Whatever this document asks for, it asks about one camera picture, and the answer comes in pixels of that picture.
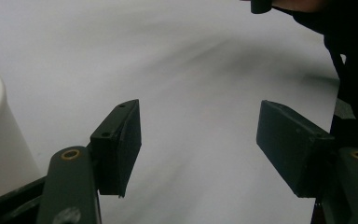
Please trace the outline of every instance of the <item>white cup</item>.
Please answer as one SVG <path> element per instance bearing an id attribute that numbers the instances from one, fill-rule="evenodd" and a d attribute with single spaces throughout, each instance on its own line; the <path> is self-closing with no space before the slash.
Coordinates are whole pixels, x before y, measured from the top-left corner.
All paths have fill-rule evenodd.
<path id="1" fill-rule="evenodd" d="M 7 104 L 0 78 L 0 196 L 40 177 L 34 158 Z"/>

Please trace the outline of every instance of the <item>white object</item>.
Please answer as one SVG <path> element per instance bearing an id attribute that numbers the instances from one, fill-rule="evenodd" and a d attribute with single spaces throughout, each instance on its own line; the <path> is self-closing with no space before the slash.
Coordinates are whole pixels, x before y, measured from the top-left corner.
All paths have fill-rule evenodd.
<path id="1" fill-rule="evenodd" d="M 0 78 L 0 196 L 40 176 L 34 158 L 7 104 Z"/>

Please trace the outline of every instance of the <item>tabletop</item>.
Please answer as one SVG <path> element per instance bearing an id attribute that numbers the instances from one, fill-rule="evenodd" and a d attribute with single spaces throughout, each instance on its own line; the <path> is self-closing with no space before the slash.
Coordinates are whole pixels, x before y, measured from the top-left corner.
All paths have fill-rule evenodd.
<path id="1" fill-rule="evenodd" d="M 223 0 L 0 1 L 0 76 L 43 175 L 140 100 L 143 145 L 103 223 L 310 223 L 255 142 L 260 103 L 329 131 L 338 78 L 323 37 Z"/>

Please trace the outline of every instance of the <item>white table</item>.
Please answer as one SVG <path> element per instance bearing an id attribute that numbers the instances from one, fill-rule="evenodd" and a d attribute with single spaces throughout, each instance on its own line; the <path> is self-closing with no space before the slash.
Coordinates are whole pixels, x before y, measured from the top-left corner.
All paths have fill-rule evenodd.
<path id="1" fill-rule="evenodd" d="M 225 0 L 0 1 L 0 76 L 45 175 L 114 106 L 140 99 L 143 146 L 103 223 L 310 223 L 255 142 L 260 102 L 329 130 L 338 80 L 323 37 Z"/>

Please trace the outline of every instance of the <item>white surface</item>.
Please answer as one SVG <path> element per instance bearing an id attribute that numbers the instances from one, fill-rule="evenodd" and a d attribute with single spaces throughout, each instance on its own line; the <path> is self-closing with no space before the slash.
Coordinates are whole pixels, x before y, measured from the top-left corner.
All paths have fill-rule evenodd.
<path id="1" fill-rule="evenodd" d="M 39 177 L 34 158 L 8 107 L 0 78 L 0 196 Z"/>
<path id="2" fill-rule="evenodd" d="M 320 35 L 225 0 L 0 1 L 0 75 L 42 170 L 140 99 L 143 146 L 103 223 L 310 223 L 255 143 L 262 100 L 329 130 L 337 77 Z"/>

